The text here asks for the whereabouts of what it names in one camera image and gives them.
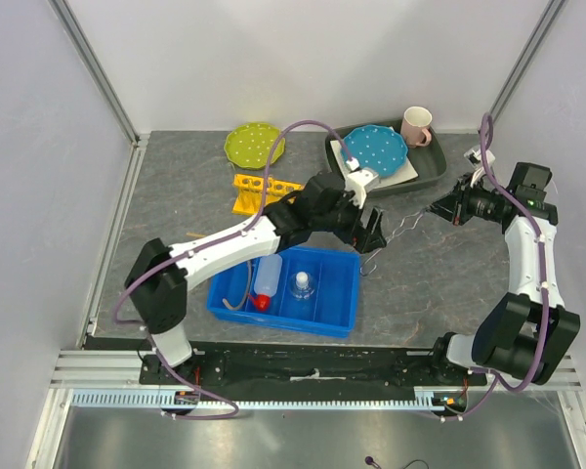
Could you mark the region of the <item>blue divided plastic bin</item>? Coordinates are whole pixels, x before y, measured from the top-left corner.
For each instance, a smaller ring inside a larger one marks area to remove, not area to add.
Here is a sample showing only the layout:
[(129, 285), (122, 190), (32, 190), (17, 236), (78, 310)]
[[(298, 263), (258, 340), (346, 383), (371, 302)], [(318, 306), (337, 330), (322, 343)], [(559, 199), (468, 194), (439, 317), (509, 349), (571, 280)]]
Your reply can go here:
[[(222, 300), (239, 303), (247, 279), (246, 262), (212, 278), (206, 308), (219, 320), (293, 330), (328, 337), (345, 338), (356, 322), (359, 292), (359, 257), (350, 252), (294, 247), (279, 254), (282, 268), (277, 293), (266, 312), (258, 312), (250, 297), (259, 259), (252, 263), (252, 280), (248, 299), (238, 311), (229, 311)], [(288, 280), (299, 271), (309, 272), (316, 285), (310, 300), (295, 300), (289, 292)]]

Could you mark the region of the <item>round glass flask white stopper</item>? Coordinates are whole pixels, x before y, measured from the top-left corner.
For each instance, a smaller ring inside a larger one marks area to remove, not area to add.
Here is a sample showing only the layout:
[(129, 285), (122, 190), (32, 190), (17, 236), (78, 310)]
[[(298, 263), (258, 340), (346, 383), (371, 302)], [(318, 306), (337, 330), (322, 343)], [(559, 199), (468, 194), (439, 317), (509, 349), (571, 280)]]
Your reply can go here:
[(314, 277), (306, 271), (294, 273), (288, 280), (288, 289), (295, 300), (310, 300), (316, 291)]

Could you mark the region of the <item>green polka dot plate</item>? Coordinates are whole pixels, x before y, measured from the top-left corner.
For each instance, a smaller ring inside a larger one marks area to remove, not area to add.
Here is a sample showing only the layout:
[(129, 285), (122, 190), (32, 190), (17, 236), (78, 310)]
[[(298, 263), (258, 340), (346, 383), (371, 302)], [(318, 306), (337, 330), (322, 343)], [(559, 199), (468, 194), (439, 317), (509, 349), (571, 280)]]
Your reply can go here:
[(242, 169), (262, 170), (279, 134), (280, 130), (267, 122), (242, 124), (227, 135), (224, 152)]

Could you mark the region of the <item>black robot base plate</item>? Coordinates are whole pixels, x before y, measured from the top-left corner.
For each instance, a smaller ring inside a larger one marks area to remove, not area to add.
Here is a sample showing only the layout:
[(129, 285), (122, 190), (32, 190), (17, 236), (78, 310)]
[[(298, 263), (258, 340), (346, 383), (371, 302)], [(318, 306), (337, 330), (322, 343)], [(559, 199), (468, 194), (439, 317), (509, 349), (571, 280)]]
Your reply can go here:
[(187, 381), (205, 398), (397, 398), (417, 387), (483, 386), (440, 355), (440, 348), (196, 342), (192, 356), (168, 371), (155, 352), (140, 345), (139, 382), (169, 388)]

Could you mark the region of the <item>pink mug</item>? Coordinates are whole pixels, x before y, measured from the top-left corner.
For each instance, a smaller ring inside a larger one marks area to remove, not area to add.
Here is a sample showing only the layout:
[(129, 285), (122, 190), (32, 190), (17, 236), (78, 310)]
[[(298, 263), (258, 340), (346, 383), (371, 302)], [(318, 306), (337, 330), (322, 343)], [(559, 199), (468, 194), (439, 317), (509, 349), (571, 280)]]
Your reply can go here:
[(405, 110), (400, 134), (410, 148), (426, 147), (431, 142), (432, 121), (433, 116), (425, 107), (409, 107)]

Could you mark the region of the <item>metal crucible tongs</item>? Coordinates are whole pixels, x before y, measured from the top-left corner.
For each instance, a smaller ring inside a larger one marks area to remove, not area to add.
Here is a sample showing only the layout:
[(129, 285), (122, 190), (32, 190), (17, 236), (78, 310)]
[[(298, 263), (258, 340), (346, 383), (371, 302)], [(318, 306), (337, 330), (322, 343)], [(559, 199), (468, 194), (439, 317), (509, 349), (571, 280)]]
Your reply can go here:
[(386, 237), (387, 244), (383, 248), (376, 249), (373, 253), (371, 253), (367, 259), (365, 259), (359, 268), (359, 274), (362, 277), (368, 277), (372, 273), (377, 270), (377, 261), (376, 258), (380, 255), (380, 253), (386, 249), (394, 239), (402, 236), (406, 232), (414, 231), (417, 228), (421, 218), (426, 214), (427, 209), (423, 208), (416, 213), (406, 215), (401, 219), (399, 224), (391, 231), (391, 233)]

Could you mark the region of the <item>tan rubber tube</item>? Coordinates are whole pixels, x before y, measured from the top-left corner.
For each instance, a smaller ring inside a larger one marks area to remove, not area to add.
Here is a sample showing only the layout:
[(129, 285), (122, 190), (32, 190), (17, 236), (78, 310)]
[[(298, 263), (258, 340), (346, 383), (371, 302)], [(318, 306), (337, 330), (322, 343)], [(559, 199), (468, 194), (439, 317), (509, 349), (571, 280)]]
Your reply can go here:
[(246, 300), (248, 299), (248, 296), (250, 293), (250, 288), (251, 288), (251, 280), (252, 280), (252, 263), (251, 263), (251, 261), (246, 261), (245, 264), (247, 267), (247, 279), (246, 279), (245, 288), (243, 290), (243, 295), (242, 295), (239, 303), (237, 305), (233, 306), (227, 298), (223, 298), (223, 300), (222, 300), (224, 306), (229, 311), (240, 310), (243, 307), (243, 305), (245, 304)]

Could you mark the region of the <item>yellow test tube rack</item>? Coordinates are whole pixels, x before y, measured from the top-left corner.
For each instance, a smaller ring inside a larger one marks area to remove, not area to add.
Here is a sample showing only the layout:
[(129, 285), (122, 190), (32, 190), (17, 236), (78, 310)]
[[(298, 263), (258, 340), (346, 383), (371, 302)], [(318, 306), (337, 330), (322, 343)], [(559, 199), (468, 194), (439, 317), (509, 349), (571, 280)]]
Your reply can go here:
[[(258, 212), (262, 200), (264, 179), (262, 177), (236, 174), (233, 186), (237, 190), (237, 196), (231, 212), (237, 215), (251, 216)], [(293, 191), (299, 191), (303, 185), (281, 181), (268, 177), (266, 204), (282, 199)]]

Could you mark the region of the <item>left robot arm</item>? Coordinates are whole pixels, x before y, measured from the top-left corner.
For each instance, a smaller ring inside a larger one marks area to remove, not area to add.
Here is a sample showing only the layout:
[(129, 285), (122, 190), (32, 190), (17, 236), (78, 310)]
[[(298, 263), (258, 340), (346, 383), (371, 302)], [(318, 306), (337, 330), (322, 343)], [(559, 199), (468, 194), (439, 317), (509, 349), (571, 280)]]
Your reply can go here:
[(373, 209), (368, 222), (361, 222), (367, 195), (379, 181), (368, 168), (346, 177), (317, 174), (301, 190), (227, 230), (174, 245), (159, 238), (147, 242), (125, 280), (125, 295), (162, 359), (161, 373), (174, 384), (193, 377), (195, 362), (183, 320), (188, 293), (208, 278), (302, 244), (315, 232), (332, 233), (359, 253), (385, 246), (381, 211)]

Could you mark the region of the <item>white wash bottle red cap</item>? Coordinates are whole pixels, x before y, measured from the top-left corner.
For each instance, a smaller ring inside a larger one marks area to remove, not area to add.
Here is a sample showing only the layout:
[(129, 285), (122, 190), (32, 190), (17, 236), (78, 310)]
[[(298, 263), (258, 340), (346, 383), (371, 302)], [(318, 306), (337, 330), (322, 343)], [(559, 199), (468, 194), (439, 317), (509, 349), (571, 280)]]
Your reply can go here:
[(258, 262), (254, 281), (254, 295), (250, 300), (258, 312), (266, 312), (273, 296), (277, 293), (282, 258), (278, 254), (262, 257)]

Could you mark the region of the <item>dark grey tray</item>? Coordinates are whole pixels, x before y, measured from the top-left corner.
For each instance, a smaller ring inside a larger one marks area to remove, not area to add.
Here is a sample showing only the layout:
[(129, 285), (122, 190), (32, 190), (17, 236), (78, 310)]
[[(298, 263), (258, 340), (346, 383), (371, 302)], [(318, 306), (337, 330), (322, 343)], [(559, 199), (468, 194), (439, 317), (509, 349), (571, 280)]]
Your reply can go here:
[[(399, 130), (402, 118), (398, 117), (390, 120), (372, 121), (367, 124), (388, 126)], [(355, 124), (336, 129), (336, 132), (345, 138), (356, 127), (366, 124)], [(409, 149), (407, 158), (408, 162), (404, 164), (394, 175), (381, 178), (380, 184), (371, 192), (369, 197), (385, 197), (393, 194), (403, 194), (408, 192), (417, 192), (427, 189), (436, 184), (446, 173), (447, 161), (438, 136), (434, 129), (430, 128), (432, 140), (426, 147)], [(340, 144), (331, 134), (325, 138), (324, 142), (326, 158), (330, 170), (344, 179), (345, 166), (343, 157), (340, 153)]]

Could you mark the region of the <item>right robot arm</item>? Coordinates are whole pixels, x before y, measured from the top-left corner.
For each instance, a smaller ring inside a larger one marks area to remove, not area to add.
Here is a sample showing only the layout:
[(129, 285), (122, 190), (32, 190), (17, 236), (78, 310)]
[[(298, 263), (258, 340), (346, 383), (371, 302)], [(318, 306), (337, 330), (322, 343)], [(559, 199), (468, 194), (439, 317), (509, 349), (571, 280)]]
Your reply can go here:
[(475, 334), (445, 334), (440, 339), (443, 351), (428, 359), (427, 369), (442, 385), (452, 383), (463, 368), (543, 385), (580, 330), (580, 317), (565, 307), (556, 279), (558, 210), (545, 200), (552, 172), (520, 162), (509, 185), (500, 190), (486, 189), (483, 173), (479, 166), (462, 176), (429, 210), (455, 226), (473, 218), (500, 225), (509, 252), (508, 291)]

